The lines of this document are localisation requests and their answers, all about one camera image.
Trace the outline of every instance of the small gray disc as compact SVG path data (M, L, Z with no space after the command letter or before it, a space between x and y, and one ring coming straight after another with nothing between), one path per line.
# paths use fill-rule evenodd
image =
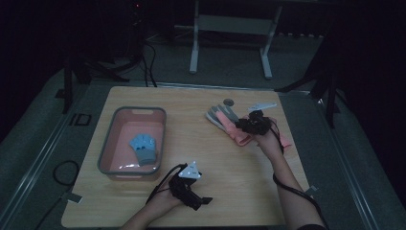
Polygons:
M228 106L234 105L234 101L232 99L224 99L223 103Z

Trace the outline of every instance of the white metal frame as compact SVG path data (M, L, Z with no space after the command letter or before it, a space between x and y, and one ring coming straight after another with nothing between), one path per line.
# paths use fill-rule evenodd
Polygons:
M199 31L217 31L228 33L242 33L250 35L266 35L265 44L259 49L262 62L263 74L266 79L272 78L271 67L268 59L269 48L274 37L282 7L279 6L274 19L239 18L228 16L214 16L199 14L199 0L194 1L194 26L193 46L190 73L197 73L197 62L199 56Z

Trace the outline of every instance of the plastic bin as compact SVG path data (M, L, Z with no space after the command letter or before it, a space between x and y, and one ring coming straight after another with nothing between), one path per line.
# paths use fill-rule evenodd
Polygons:
M160 107L120 107L114 115L99 157L98 168L112 180L155 180L164 148L167 113ZM156 160L140 166L129 143L138 134L155 139Z

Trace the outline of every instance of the wooden tabletop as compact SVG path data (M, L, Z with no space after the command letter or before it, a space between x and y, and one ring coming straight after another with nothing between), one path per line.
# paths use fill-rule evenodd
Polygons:
M67 204L65 227L118 227L142 208L153 188L178 164L196 161L202 177L192 185L199 196L213 197L199 210L180 206L151 226L253 226L283 224L270 162L250 142L239 147L220 128L206 119L212 105L224 99L235 102L238 117L256 103L276 103L264 109L278 120L283 135L292 143L285 150L293 173L306 190L308 183L277 93L235 89L186 89L113 87L108 95L89 149L81 166L74 194L80 204ZM121 106L159 106L167 111L161 176L155 181L114 181L97 167L115 110Z

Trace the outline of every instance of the black cable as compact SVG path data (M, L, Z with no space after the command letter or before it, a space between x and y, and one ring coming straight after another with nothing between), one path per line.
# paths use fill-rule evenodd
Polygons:
M310 195L307 195L307 194L305 194L305 193L302 192L302 191L299 191L299 190L297 190L297 189L294 189L294 188L292 188L292 187L289 187L289 186L287 186L287 185L282 184L282 183L280 182L280 180L275 176L275 174L273 174L273 179L274 179L275 184L277 184L278 186L282 187L283 189L287 190L288 192L290 192L290 193L292 193L292 194L295 194L295 195L297 195L297 196L300 196L300 197L302 197L302 198L308 200L311 204L313 204L313 206L314 206L314 207L316 208L316 210L317 210L317 213L318 213L319 216L320 216L320 219L322 219L322 222L323 222L323 224L325 225L326 229L329 229L329 228L328 228L328 225L327 225L327 222L326 222L325 218L323 217L322 209L320 208L319 204L316 202L315 199L313 199Z
M147 81L148 81L148 76L150 77L153 86L154 86L154 87L158 87L157 84L156 84L155 78L154 78L153 75L152 75L152 67L153 67L153 63L154 63L154 61L155 61L156 51L155 51L155 48L153 48L153 47L152 47L151 45L149 45L148 43L145 43L145 45L146 45L147 47L149 47L149 48L153 51L152 61L151 61L150 65L149 65L149 67L147 66L147 61L146 61L145 56L142 56L142 61L143 61L143 64L144 64L144 66L145 66L144 79L145 79L145 82L146 82L146 87L148 87L148 82L147 82Z
M271 124L268 124L268 125L269 125L269 129L272 131L272 133L273 133L273 134L275 135L275 137L278 139L279 144L280 144L280 148L281 148L281 151L282 151L282 154L283 154L283 145L282 145L282 142L281 142L281 136L280 136L279 128L278 128L277 124L276 124L274 121L272 121L271 119L269 119L269 121L271 122ZM272 128L272 125L275 125L275 128L277 129L277 131L275 131L275 130ZM282 184L282 183L280 182L280 180L275 176L275 174L273 174L273 180L274 180L275 184L277 184L277 185L280 186L281 188L287 190L288 192L290 192L290 193L292 193L292 194L295 194L295 195L297 195L297 196L300 196L300 197L302 197L302 198L308 200L311 204L313 204L313 206L314 206L314 207L316 208L316 210L317 210L317 213L318 213L319 216L320 216L320 219L322 220L323 224L325 225L326 229L329 229L329 228L328 228L328 225L327 225L327 222L326 222L325 218L323 217L322 209L320 208L319 204L316 202L315 199L313 199L310 195L307 195L307 194L305 194L305 193L302 192L302 191L299 191L299 190L297 190L297 189L294 189L294 188L292 188L292 187L289 187L289 186L287 186L287 185Z
M160 190L160 191L158 191L158 192L156 192L157 194L158 193L162 193L162 192L164 192L164 191L167 191L167 190L169 190L170 188L166 188L166 189L163 189L163 190Z
M175 171L175 170L178 169L178 168L185 168L186 166L187 166L186 164L179 164L179 165L173 167L173 168L165 175L165 177L161 180L161 182L155 187L155 189L154 189L154 190L152 191L152 193L149 195L149 197L148 197L146 203L148 203L150 200L152 200L153 197L154 197L157 193L160 193L160 192L163 192L163 191L164 191L164 190L162 190L162 191L158 191L158 190L159 190L159 189L161 188L161 186L165 183L165 181L167 181L168 177L173 173L173 171Z
M58 179L57 176L56 176L57 170L58 170L61 166L64 166L64 165L66 165L66 164L73 164L73 165L75 166L75 176L74 176L74 178L72 179L72 181L69 181L69 182L63 182L63 181L61 181L60 179ZM36 225L36 227L35 227L34 230L39 229L39 227L42 225L42 223L44 222L44 220L51 214L51 212L56 208L56 206L59 204L59 202L63 199L63 196L64 196L66 193L70 193L70 191L73 189L73 187L74 187L74 185L75 185L75 182L76 182L76 180L77 180L77 178L78 178L78 175L79 175L79 164L78 164L77 162L73 161L73 160L66 160L66 161L63 161L63 162L59 163L59 164L54 168L54 170L53 170L53 178L54 178L54 181L55 181L56 183L60 184L60 185L69 186L69 187L65 190L65 192L63 193L63 195L61 195L61 196L57 199L57 201L55 201L55 203L51 206L51 208L48 209L48 211L45 213L45 215L42 217L42 219L41 219L41 220L39 221L39 223Z

